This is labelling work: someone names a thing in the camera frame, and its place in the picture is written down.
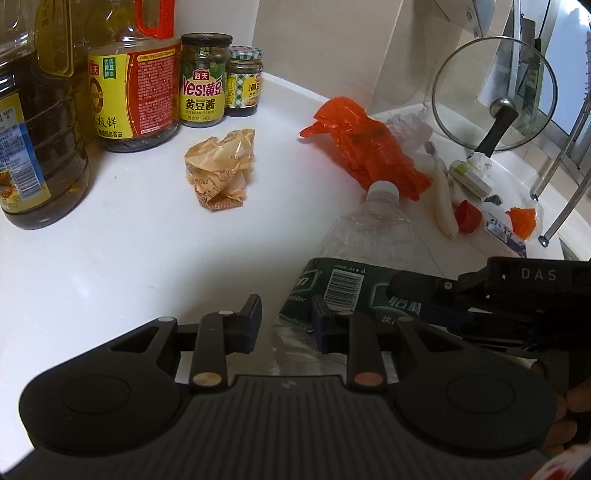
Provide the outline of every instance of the glass pot lid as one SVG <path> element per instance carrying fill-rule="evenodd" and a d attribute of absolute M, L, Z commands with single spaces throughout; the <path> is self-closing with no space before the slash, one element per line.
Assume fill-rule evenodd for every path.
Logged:
<path fill-rule="evenodd" d="M 542 97 L 550 105 L 547 112 L 540 110 Z M 489 142 L 491 153 L 536 137 L 552 118 L 557 100 L 556 75 L 548 61 L 511 37 L 478 38 L 458 48 L 439 69 L 432 97 L 437 124 L 464 147 L 479 148 L 495 126 L 493 137 L 500 142 Z M 509 119 L 500 118 L 511 110 L 516 113 Z"/>

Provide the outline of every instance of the red handle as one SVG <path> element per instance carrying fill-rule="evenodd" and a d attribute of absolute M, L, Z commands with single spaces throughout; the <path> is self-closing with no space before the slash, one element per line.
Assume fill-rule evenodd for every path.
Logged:
<path fill-rule="evenodd" d="M 156 27 L 144 25 L 144 0 L 135 0 L 135 23 L 140 32 L 154 38 L 172 38 L 174 36 L 174 0 L 160 0 L 160 13 Z"/>

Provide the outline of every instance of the countertop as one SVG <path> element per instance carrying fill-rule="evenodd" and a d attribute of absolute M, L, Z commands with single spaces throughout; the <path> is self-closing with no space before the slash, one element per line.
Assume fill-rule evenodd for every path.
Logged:
<path fill-rule="evenodd" d="M 273 318 L 333 222 L 365 194 L 331 161 L 333 148 L 298 138 L 325 100 L 266 75 L 252 117 L 181 127 L 168 143 L 141 153 L 90 149 L 90 190 L 57 223 L 23 231 L 0 216 L 1 471 L 30 449 L 18 417 L 29 380 L 156 317 L 195 322 L 208 312 L 237 310 L 258 293 L 264 321 L 255 353 L 229 362 L 235 372 L 269 373 Z M 242 207 L 210 212 L 185 178 L 183 155 L 240 128 L 256 130 L 248 198 Z M 448 163 L 462 154 L 443 137 L 434 143 Z M 499 175 L 516 182 L 504 167 Z M 527 195 L 525 187 L 511 190 Z M 432 201 L 427 192 L 420 202 L 401 205 L 423 241 L 419 270 L 457 277 L 482 268 L 486 257 L 466 239 L 439 232 Z M 533 256 L 561 258 L 558 242 L 533 248 Z"/>

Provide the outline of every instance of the finger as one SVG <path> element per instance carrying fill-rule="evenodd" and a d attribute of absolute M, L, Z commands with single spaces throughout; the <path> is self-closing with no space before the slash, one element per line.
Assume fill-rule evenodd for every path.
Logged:
<path fill-rule="evenodd" d="M 565 418 L 568 410 L 566 398 L 563 395 L 556 395 L 556 418 L 554 421 Z"/>
<path fill-rule="evenodd" d="M 591 411 L 591 377 L 566 395 L 566 403 L 569 410 L 575 413 Z"/>
<path fill-rule="evenodd" d="M 564 445 L 558 445 L 556 447 L 544 447 L 544 451 L 555 457 L 564 452 Z"/>
<path fill-rule="evenodd" d="M 544 447 L 556 447 L 571 441 L 577 434 L 577 423 L 573 420 L 555 422 L 546 437 Z"/>
<path fill-rule="evenodd" d="M 546 377 L 546 368 L 540 361 L 534 362 L 534 364 L 530 367 L 530 371 L 541 377 Z"/>

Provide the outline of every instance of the checkered jar lid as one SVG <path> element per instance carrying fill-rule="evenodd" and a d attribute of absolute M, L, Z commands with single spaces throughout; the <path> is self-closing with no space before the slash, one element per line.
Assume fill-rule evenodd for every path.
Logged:
<path fill-rule="evenodd" d="M 230 47 L 230 55 L 233 60 L 260 60 L 262 54 L 263 51 L 260 48 L 234 45 Z"/>

